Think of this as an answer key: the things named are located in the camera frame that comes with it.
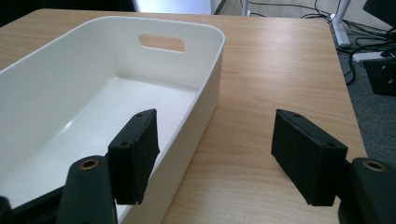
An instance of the white tray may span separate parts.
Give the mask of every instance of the white tray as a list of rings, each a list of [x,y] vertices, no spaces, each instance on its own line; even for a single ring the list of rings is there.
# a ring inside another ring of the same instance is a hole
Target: white tray
[[[184,49],[148,47],[142,35]],[[161,153],[145,199],[118,215],[161,222],[218,102],[224,41],[208,25],[105,17],[3,70],[0,195],[16,207],[59,188],[74,161],[105,155],[133,114],[156,108]]]

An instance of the table top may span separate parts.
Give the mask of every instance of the table top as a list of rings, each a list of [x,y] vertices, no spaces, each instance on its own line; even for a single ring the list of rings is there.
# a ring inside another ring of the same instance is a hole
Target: table top
[[[0,28],[0,69],[97,17],[192,21],[226,35],[219,104],[163,223],[338,223],[313,207],[271,155],[278,108],[307,117],[366,157],[324,21],[42,9]]]

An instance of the gray carpet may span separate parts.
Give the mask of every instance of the gray carpet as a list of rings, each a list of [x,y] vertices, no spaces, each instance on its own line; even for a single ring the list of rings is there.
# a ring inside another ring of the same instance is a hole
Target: gray carpet
[[[338,56],[346,73],[348,56],[344,53]],[[356,80],[348,86],[348,91],[367,155],[396,167],[396,96],[374,94],[363,64],[356,64],[355,68]]]

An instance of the wooden table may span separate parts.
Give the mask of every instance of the wooden table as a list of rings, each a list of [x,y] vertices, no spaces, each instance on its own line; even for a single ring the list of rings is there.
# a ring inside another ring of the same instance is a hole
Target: wooden table
[[[350,161],[366,156],[328,24],[44,9],[0,29],[0,69],[107,15],[207,23],[227,38],[219,105],[163,223],[338,223],[339,202],[307,205],[271,155],[276,109],[282,108],[347,145]]]

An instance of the white plastic bin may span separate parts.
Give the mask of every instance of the white plastic bin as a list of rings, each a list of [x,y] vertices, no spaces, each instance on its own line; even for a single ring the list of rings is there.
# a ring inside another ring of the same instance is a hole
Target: white plastic bin
[[[147,47],[142,35],[180,39]],[[158,111],[161,153],[142,205],[120,220],[161,222],[219,99],[221,30],[104,17],[88,21],[0,73],[0,195],[12,207],[64,184],[69,166],[105,155],[124,124]]]

